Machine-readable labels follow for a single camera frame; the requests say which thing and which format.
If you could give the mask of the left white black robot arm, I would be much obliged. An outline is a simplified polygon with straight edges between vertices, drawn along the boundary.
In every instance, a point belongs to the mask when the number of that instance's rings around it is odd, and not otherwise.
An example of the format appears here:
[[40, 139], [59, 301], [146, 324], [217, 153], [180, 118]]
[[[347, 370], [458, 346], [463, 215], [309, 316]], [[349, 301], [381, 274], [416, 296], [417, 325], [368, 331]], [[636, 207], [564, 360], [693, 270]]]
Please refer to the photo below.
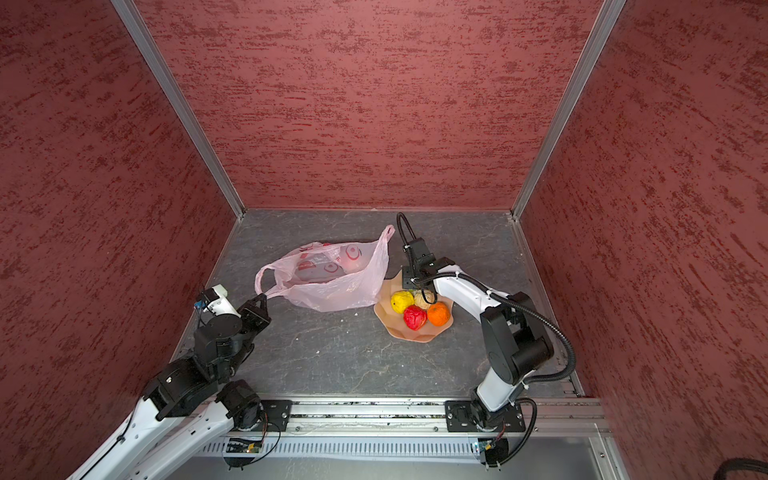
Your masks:
[[216, 285], [195, 308], [211, 317], [198, 325], [193, 347], [148, 381], [131, 413], [72, 478], [165, 479], [233, 429], [265, 438], [269, 416], [261, 398], [235, 375], [271, 323], [266, 295], [234, 307]]

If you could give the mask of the aluminium front rail frame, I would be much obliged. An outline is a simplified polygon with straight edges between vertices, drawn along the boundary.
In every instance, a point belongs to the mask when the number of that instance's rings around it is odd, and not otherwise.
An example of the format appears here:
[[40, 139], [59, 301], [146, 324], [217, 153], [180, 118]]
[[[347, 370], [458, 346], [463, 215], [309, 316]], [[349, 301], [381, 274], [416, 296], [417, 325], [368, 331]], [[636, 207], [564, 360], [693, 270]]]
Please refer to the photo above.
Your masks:
[[[334, 398], [295, 397], [288, 429], [284, 436], [294, 437], [492, 437], [500, 433], [451, 433], [447, 430], [442, 398]], [[536, 401], [537, 414], [532, 407], [520, 405], [526, 429], [545, 437], [593, 437], [611, 435], [602, 405], [589, 398], [542, 398]], [[227, 416], [227, 409], [211, 400], [203, 402], [185, 418], [172, 418], [160, 428], [161, 440], [184, 427], [198, 437], [272, 438], [279, 430], [256, 431], [255, 414], [243, 426]]]

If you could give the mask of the left small circuit board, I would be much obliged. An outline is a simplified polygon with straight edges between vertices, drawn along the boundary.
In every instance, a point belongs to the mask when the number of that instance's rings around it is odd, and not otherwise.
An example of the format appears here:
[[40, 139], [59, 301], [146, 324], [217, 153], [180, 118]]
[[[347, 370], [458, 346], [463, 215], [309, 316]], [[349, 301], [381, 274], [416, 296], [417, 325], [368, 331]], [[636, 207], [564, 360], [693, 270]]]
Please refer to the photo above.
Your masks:
[[262, 440], [229, 438], [226, 452], [232, 454], [258, 454], [263, 446]]

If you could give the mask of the aluminium corner post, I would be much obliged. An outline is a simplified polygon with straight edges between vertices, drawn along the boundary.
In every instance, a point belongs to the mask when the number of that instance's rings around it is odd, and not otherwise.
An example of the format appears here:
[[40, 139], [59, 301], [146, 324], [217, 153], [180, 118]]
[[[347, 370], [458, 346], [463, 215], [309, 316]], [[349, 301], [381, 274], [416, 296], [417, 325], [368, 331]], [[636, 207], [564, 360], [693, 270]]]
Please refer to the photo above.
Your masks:
[[247, 208], [153, 39], [138, 7], [134, 1], [129, 0], [112, 0], [111, 4], [233, 211], [236, 220], [240, 222]]
[[521, 220], [625, 4], [625, 0], [605, 0], [602, 3], [540, 148], [511, 209], [511, 218], [515, 222]]

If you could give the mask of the right aluminium corner post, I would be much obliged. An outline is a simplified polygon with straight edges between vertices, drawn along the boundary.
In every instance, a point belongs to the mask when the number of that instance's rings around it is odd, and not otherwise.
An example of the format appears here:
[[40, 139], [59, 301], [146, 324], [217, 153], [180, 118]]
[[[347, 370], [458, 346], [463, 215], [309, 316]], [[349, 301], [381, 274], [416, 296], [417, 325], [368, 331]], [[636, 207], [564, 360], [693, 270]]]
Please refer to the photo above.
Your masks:
[[625, 0], [605, 0], [602, 3], [540, 148], [511, 209], [511, 218], [515, 222], [521, 220], [625, 4]]

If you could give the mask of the yellow fake lemon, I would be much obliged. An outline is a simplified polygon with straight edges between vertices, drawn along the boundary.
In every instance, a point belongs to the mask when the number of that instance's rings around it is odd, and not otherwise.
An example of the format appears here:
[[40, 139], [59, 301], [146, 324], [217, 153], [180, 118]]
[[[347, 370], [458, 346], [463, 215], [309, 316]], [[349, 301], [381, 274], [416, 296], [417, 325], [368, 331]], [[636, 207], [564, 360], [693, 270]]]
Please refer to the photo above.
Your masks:
[[413, 294], [407, 290], [396, 291], [390, 297], [390, 306], [398, 315], [403, 315], [404, 312], [414, 304], [415, 300]]

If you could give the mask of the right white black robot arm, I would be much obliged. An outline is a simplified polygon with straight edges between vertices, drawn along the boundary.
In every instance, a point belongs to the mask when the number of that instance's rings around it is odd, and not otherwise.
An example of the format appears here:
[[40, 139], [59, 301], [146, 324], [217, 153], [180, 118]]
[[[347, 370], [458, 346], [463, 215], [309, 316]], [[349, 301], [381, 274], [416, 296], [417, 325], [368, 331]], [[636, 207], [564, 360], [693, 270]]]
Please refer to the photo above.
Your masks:
[[464, 418], [482, 430], [497, 426], [534, 375], [555, 354], [561, 332], [533, 309], [526, 294], [509, 295], [470, 277], [451, 260], [436, 258], [425, 241], [407, 241], [403, 284], [431, 290], [478, 320], [490, 369], [474, 390]]

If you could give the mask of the peach scalloped plate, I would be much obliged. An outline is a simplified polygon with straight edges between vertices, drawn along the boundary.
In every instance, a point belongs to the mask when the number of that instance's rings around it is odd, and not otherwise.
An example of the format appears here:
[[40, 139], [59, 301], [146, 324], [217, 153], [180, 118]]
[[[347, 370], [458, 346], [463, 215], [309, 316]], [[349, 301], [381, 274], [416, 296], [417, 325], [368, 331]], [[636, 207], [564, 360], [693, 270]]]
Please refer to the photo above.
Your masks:
[[391, 307], [390, 297], [402, 287], [402, 271], [399, 271], [393, 278], [383, 282], [380, 291], [380, 299], [374, 305], [374, 313], [381, 321], [388, 333], [394, 338], [418, 343], [428, 343], [434, 340], [438, 335], [448, 330], [454, 323], [453, 306], [454, 302], [442, 295], [437, 296], [437, 300], [446, 305], [448, 309], [447, 321], [444, 325], [436, 326], [429, 320], [418, 330], [410, 329], [403, 320], [402, 314], [397, 314]]

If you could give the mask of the small circuit board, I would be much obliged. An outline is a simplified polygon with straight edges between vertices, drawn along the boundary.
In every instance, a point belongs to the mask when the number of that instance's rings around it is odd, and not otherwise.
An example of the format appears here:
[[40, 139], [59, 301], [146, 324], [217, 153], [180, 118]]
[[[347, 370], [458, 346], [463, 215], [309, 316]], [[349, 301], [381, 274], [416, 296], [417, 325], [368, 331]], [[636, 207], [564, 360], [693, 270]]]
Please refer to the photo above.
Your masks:
[[262, 440], [229, 438], [226, 452], [232, 454], [258, 454], [263, 446]]
[[509, 452], [509, 441], [505, 438], [500, 440], [478, 439], [473, 448], [478, 456], [496, 456], [505, 457]]

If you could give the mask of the red fake apple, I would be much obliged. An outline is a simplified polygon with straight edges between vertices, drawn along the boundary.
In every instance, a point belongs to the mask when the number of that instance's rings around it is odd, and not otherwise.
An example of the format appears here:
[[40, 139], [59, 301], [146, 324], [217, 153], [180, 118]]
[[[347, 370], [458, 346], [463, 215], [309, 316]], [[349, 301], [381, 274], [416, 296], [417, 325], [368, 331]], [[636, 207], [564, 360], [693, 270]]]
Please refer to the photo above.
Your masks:
[[410, 305], [403, 311], [403, 321], [410, 330], [418, 331], [428, 321], [427, 311], [416, 305]]

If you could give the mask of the orange fake tangerine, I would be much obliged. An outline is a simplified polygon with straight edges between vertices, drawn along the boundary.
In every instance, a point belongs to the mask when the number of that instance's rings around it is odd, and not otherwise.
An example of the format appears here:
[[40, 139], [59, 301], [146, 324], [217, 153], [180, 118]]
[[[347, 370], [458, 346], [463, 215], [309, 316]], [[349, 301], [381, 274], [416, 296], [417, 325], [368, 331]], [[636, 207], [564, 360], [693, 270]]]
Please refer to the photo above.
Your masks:
[[441, 327], [450, 319], [451, 309], [444, 302], [436, 302], [427, 309], [427, 320], [433, 326]]

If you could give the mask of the right small circuit board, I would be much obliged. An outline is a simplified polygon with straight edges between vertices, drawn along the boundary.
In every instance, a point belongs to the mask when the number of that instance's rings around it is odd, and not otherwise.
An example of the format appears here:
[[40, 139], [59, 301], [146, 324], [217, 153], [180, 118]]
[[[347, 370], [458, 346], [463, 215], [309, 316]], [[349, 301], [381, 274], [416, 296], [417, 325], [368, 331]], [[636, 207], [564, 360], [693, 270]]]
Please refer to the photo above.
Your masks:
[[500, 440], [478, 439], [473, 448], [478, 456], [496, 456], [505, 457], [509, 452], [509, 441], [505, 438]]

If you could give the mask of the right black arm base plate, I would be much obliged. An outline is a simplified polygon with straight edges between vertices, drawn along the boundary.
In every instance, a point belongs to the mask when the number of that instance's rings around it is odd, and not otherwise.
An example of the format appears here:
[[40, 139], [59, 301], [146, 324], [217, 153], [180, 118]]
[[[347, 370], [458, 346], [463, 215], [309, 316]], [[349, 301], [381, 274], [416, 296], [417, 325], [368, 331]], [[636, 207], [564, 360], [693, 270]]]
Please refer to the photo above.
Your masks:
[[521, 408], [510, 403], [492, 412], [479, 400], [449, 400], [444, 403], [444, 409], [447, 430], [451, 433], [522, 433], [526, 429]]

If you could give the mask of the left aluminium corner post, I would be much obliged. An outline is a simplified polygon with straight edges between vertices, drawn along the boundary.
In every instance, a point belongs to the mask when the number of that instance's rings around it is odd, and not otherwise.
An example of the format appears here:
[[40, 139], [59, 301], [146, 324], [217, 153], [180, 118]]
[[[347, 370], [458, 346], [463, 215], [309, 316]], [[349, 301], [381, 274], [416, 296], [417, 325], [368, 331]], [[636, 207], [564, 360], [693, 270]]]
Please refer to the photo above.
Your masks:
[[233, 211], [236, 220], [240, 222], [247, 208], [153, 39], [138, 7], [134, 1], [129, 0], [112, 0], [111, 4]]

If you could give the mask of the pink plastic shopping bag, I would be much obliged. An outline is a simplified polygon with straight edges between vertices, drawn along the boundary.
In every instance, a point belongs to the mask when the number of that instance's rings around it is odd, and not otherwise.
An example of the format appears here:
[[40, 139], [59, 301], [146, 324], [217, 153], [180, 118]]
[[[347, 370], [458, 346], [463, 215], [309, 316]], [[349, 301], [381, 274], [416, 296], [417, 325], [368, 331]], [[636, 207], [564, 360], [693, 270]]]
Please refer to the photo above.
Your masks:
[[261, 267], [254, 280], [258, 295], [282, 297], [295, 306], [334, 312], [374, 305], [389, 265], [388, 225], [371, 242], [312, 242]]

